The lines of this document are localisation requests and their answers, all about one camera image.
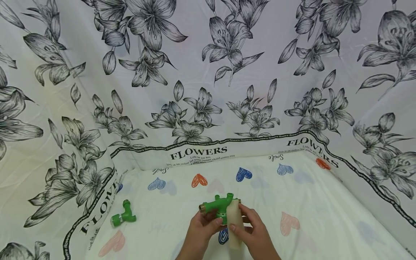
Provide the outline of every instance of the green pipe fitting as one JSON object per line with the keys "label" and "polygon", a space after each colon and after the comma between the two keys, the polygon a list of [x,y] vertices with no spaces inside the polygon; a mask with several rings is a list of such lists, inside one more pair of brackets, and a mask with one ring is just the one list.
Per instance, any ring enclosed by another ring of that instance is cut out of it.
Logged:
{"label": "green pipe fitting", "polygon": [[234,194],[227,193],[227,197],[220,198],[219,195],[215,195],[215,201],[213,202],[204,202],[199,205],[199,212],[202,214],[210,213],[213,210],[217,210],[216,216],[217,218],[223,219],[223,225],[227,224],[227,207],[231,204],[233,199],[238,200],[241,203],[241,200],[238,198],[233,198]]}
{"label": "green pipe fitting", "polygon": [[136,216],[133,216],[133,213],[131,212],[129,200],[123,201],[123,208],[124,213],[117,214],[111,217],[110,222],[113,227],[118,227],[123,222],[135,222],[137,220]]}

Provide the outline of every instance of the pink heart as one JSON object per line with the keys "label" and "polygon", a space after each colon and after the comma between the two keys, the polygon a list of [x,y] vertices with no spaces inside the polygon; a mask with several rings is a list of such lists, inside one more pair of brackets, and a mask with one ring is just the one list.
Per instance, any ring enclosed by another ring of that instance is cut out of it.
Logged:
{"label": "pink heart", "polygon": [[212,193],[214,191],[218,191],[219,193],[224,193],[224,185],[218,179],[214,179],[208,185],[207,192]]}
{"label": "pink heart", "polygon": [[280,231],[282,232],[282,235],[285,237],[290,235],[292,228],[296,230],[300,229],[299,220],[282,211],[282,219],[280,220]]}
{"label": "pink heart", "polygon": [[118,252],[123,249],[123,246],[126,242],[126,238],[124,237],[123,233],[119,230],[117,233],[110,238],[110,240],[101,248],[100,252],[98,252],[99,257],[103,257],[108,254],[111,249],[114,252]]}

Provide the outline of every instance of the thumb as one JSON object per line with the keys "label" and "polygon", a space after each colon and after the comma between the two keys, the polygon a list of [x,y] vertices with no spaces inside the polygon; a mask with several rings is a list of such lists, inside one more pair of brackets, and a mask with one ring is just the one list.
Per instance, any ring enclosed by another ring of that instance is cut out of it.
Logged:
{"label": "thumb", "polygon": [[206,226],[206,230],[210,233],[210,235],[214,235],[222,223],[222,218],[216,218]]}
{"label": "thumb", "polygon": [[231,224],[230,225],[231,231],[245,244],[247,244],[248,239],[250,238],[250,234],[247,233],[244,229],[241,229],[240,227]]}

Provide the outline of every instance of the white cloth surface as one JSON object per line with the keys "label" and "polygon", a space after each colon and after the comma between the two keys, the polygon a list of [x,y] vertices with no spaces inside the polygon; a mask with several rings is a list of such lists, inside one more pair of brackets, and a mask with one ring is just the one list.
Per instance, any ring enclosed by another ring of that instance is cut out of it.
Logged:
{"label": "white cloth surface", "polygon": [[[295,152],[166,171],[133,170],[126,175],[87,259],[174,260],[198,205],[227,192],[259,213],[282,259],[412,259],[316,159]],[[125,199],[130,200],[137,221],[113,228],[109,218],[124,211]],[[211,238],[204,259],[252,259],[245,245],[240,258],[227,243],[219,243],[219,236]]]}

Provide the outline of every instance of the right hand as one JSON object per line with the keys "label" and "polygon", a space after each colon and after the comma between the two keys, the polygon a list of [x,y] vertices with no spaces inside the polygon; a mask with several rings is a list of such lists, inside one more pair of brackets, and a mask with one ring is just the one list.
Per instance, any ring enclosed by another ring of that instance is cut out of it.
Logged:
{"label": "right hand", "polygon": [[252,227],[241,229],[231,224],[231,231],[243,241],[254,260],[282,260],[276,252],[273,242],[267,232],[266,226],[254,209],[239,204],[243,215],[243,222],[250,223]]}

